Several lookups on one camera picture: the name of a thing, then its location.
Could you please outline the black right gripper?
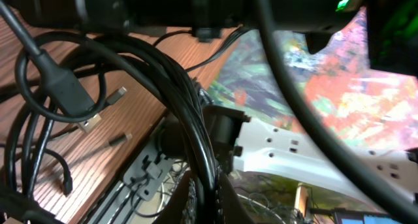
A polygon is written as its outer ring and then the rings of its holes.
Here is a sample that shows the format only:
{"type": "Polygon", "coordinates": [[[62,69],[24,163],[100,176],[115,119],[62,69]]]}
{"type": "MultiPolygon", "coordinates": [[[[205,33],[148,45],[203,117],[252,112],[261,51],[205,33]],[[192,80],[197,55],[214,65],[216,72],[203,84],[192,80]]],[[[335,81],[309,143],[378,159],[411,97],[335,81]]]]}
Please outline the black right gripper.
{"type": "MultiPolygon", "coordinates": [[[[33,27],[137,32],[190,27],[199,39],[221,29],[257,27],[255,0],[3,0],[33,27]]],[[[266,0],[277,30],[332,34],[356,15],[362,0],[266,0]]]]}

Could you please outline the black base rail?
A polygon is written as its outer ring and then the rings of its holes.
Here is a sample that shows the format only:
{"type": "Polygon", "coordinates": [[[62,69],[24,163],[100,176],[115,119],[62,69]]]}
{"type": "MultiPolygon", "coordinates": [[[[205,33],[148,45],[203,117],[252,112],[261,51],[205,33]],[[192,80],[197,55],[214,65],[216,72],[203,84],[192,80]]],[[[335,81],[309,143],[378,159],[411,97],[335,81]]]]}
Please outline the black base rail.
{"type": "Polygon", "coordinates": [[[163,182],[175,162],[161,147],[161,134],[168,124],[167,119],[159,123],[141,152],[130,160],[81,224],[128,223],[134,216],[133,210],[142,203],[151,201],[156,194],[167,197],[163,182]]]}

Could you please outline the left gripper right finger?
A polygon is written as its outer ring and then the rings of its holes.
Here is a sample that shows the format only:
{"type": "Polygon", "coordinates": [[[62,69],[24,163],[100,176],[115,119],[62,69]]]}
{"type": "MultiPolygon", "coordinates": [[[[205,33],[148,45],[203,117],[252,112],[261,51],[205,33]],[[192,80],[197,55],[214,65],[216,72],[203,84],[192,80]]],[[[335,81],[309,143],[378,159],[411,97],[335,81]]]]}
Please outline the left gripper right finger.
{"type": "Polygon", "coordinates": [[[218,177],[219,209],[224,224],[254,224],[225,173],[218,177]]]}

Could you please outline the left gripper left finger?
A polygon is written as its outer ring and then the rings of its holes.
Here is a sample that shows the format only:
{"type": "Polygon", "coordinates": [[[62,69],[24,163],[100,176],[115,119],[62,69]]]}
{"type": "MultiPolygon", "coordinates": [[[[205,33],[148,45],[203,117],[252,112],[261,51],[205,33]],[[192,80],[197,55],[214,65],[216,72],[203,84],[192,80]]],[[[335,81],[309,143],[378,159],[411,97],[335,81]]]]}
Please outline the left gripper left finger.
{"type": "Polygon", "coordinates": [[[169,203],[159,216],[160,224],[195,224],[197,222],[197,194],[191,172],[181,178],[169,203]]]}

